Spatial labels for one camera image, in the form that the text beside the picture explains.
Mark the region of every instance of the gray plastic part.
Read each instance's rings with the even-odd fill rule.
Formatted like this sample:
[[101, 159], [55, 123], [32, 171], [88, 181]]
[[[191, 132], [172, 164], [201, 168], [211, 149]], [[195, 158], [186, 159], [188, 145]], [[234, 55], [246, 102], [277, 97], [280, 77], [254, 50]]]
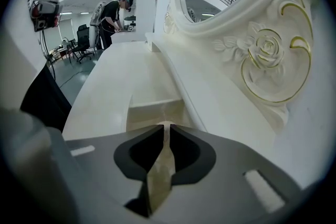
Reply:
[[[140, 184], [123, 177], [112, 154], [123, 141], [151, 128], [93, 138], [107, 144], [111, 151], [98, 161], [101, 150], [97, 144], [93, 152], [74, 158], [70, 150], [75, 148], [67, 146], [59, 130], [44, 127], [27, 113], [0, 111], [0, 139], [6, 164], [40, 206], [62, 223], [279, 223], [312, 192], [301, 192], [282, 170], [241, 143], [175, 126], [179, 132], [208, 143], [215, 150], [216, 163], [198, 183], [173, 186], [161, 207], [150, 218], [144, 218], [124, 207], [128, 198], [137, 196]], [[94, 144], [93, 139], [68, 143], [70, 147], [82, 147]], [[92, 158], [95, 151], [95, 161], [83, 162], [85, 156]], [[97, 165], [109, 165], [110, 171], [103, 175]], [[283, 208], [266, 213], [243, 176], [252, 169], [260, 171], [287, 202]]]
[[216, 152], [216, 164], [196, 184], [172, 186], [152, 219], [168, 223], [247, 223], [268, 215], [243, 174], [258, 170], [285, 201], [300, 193], [281, 169], [244, 144], [199, 130], [175, 126], [207, 142]]

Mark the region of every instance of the office chair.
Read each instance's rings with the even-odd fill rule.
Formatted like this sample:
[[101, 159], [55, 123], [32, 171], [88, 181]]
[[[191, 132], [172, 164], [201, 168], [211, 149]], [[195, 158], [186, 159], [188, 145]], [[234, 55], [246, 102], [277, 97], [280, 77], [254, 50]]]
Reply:
[[81, 61], [84, 57], [89, 57], [91, 60], [91, 57], [89, 55], [94, 54], [94, 52], [85, 52], [87, 49], [90, 48], [90, 40], [89, 40], [89, 27], [86, 25], [81, 25], [78, 27], [77, 31], [77, 38], [78, 38], [78, 46], [76, 48], [72, 49], [72, 53], [79, 52], [81, 56], [77, 58], [77, 62], [81, 64]]

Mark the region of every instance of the floor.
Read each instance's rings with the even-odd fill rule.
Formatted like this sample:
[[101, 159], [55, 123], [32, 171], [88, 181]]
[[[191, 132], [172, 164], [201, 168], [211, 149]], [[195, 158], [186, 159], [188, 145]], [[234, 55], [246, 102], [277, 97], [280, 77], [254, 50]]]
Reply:
[[83, 59], [82, 64], [76, 62], [76, 59], [73, 57], [71, 57], [71, 63], [69, 58], [65, 57], [63, 57], [63, 60], [59, 59], [54, 62], [56, 83], [71, 105], [74, 104], [80, 89], [102, 53], [103, 50], [98, 50], [96, 55], [91, 55], [92, 60], [89, 58]]

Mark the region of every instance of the carved rose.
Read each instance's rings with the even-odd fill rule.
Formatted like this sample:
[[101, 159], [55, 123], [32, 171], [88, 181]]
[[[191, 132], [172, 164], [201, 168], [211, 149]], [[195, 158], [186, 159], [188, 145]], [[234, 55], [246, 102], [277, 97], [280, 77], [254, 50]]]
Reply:
[[275, 68], [284, 58], [279, 35], [272, 30], [263, 29], [254, 46], [248, 49], [253, 64], [260, 69]]

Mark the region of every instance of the white ornate furniture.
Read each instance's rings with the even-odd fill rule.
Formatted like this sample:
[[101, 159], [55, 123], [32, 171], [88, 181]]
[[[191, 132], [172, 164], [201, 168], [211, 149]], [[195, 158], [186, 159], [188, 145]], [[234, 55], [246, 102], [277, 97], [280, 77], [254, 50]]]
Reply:
[[[313, 46], [310, 6], [314, 1], [237, 0], [218, 15], [195, 24], [188, 19], [184, 0], [171, 0], [163, 47], [169, 55], [171, 44], [178, 47], [183, 43], [186, 59], [199, 57], [197, 61], [206, 62], [204, 69], [220, 72], [218, 85], [230, 79], [279, 133], [288, 119], [286, 104], [309, 76]], [[227, 98], [230, 94], [222, 93]], [[242, 99], [231, 98], [236, 106], [242, 105]], [[236, 124], [241, 121], [246, 118], [236, 119]]]

